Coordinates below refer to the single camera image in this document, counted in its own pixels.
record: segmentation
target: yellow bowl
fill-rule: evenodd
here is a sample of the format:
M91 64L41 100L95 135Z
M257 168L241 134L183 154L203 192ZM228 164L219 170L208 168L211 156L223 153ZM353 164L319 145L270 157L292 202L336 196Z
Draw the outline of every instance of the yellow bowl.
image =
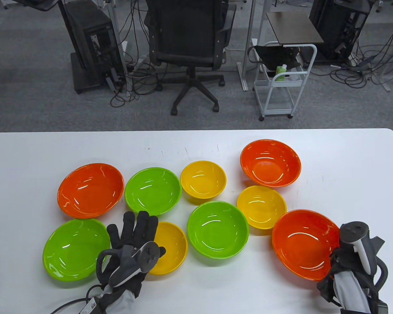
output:
M182 229L169 222L161 221L154 241L166 248L164 254L150 271L152 275L166 275L176 270L188 254L188 240Z
M224 170L211 161L196 161L186 166L180 175L182 188L196 199L211 199L227 184Z
M272 229L287 212L285 200L278 192L259 185L250 186L240 194L237 208L246 216L250 226L262 230Z

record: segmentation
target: green bowl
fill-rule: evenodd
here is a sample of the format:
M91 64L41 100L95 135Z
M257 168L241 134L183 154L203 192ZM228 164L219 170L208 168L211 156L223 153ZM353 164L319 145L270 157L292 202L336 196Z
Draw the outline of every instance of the green bowl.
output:
M44 247L47 273L59 281L78 281L96 272L96 259L111 241L98 220L70 220L56 229Z
M222 260L243 250L249 238L249 224L233 205L207 202L189 217L188 238L202 255Z
M136 173L125 187L125 200L135 213L158 216L179 202L182 186L178 177L164 168L147 168Z

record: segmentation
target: sleeve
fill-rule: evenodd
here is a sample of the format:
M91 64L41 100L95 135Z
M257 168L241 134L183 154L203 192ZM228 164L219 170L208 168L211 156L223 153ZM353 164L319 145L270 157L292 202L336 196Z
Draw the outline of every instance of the sleeve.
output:
M112 293L112 288L107 285L105 290L99 296ZM111 305L106 308L106 314L132 314L132 306L134 305L135 297L131 291L125 290L124 293Z

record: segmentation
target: chair base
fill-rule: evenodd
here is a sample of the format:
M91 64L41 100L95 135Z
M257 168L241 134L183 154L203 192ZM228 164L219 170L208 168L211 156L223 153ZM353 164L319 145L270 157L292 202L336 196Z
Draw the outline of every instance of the chair base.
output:
M207 96L214 103L213 111L219 112L220 108L218 105L218 99L216 99L216 97L214 97L214 95L210 93L204 85L202 85L202 82L215 81L219 79L219 86L224 86L224 75L201 75L196 77L195 67L188 67L186 74L187 76L181 78L161 79L156 87L156 90L161 91L163 89L162 84L185 84L173 103L171 115L178 115L178 104L191 87L198 88L199 91Z

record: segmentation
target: computer tower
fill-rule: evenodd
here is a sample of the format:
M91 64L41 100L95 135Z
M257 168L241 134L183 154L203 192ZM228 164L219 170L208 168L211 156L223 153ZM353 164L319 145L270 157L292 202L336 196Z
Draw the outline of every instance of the computer tower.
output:
M314 0L309 18L324 43L317 45L315 64L347 64L372 3L368 0ZM301 49L305 65L309 49Z
M77 93L106 85L106 78L114 73L124 77L111 19L92 0L76 0L65 3L64 7L67 28L71 28L73 45L77 46L71 55Z

